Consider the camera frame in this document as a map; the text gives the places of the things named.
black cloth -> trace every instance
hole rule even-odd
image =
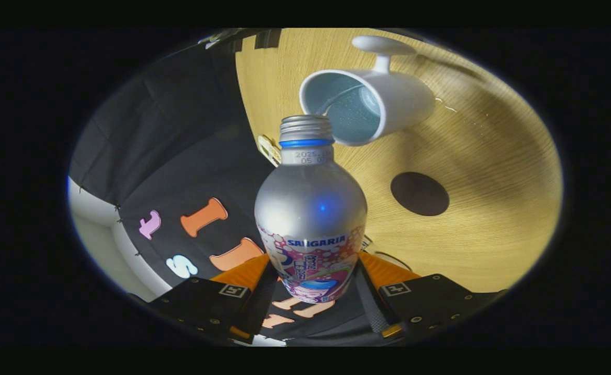
[[[224,254],[247,237],[263,250],[254,219],[256,194],[274,169],[258,152],[236,78],[234,55],[223,47],[187,49],[162,59],[131,78],[94,113],[75,148],[70,177],[91,194],[119,207],[122,224],[140,256],[170,286],[184,281],[166,264],[181,255],[213,278],[209,257]],[[181,225],[215,197],[227,219],[216,220],[190,237]],[[141,219],[160,214],[151,240]],[[291,296],[276,283],[273,301]],[[262,328],[271,339],[299,345],[379,343],[363,313],[358,293],[304,318],[270,306],[268,314],[292,319]]]
[[[429,345],[611,347],[611,29],[420,32],[513,79],[551,117],[572,170],[553,256]],[[0,347],[203,349],[137,311],[85,265],[68,225],[65,164],[100,92],[165,46],[211,33],[0,30],[0,223],[24,223],[0,225]]]

black metal plate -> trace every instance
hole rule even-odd
[[[373,332],[379,333],[389,327],[387,322],[387,312],[381,297],[375,291],[373,283],[370,280],[363,262],[359,261],[355,269],[354,278],[356,280],[356,288],[365,310],[365,315],[370,322]]]
[[[271,304],[277,283],[277,272],[269,263],[259,279],[255,291],[250,295],[248,303],[236,316],[234,326],[251,335],[256,335],[262,330],[262,323],[266,316],[266,311]]]
[[[379,288],[380,296],[401,322],[407,342],[426,339],[472,315],[498,293],[475,294],[439,273]]]
[[[224,342],[250,289],[191,277],[150,302],[156,313]]]

bottle label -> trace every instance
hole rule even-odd
[[[258,228],[271,263],[292,296],[320,304],[345,293],[358,260],[364,226],[326,238],[295,238]]]

wood grain surface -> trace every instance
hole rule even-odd
[[[321,69],[370,69],[374,55],[351,45],[358,35],[387,36],[417,50],[391,70],[420,78],[436,96],[431,117],[361,147],[334,145],[336,161],[362,186],[366,235],[377,251],[419,275],[443,273],[473,292],[510,287],[537,261],[562,206],[563,178],[553,140],[520,95],[493,74],[448,50],[374,29],[284,29],[278,48],[236,53],[239,86],[255,139],[279,139],[280,120],[302,114],[301,82]],[[437,180],[449,208],[420,216],[391,195],[406,171]]]

silver bottle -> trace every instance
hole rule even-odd
[[[324,116],[282,120],[282,163],[266,178],[255,219],[289,293],[308,303],[341,297],[363,240],[367,204],[357,181],[334,161]]]

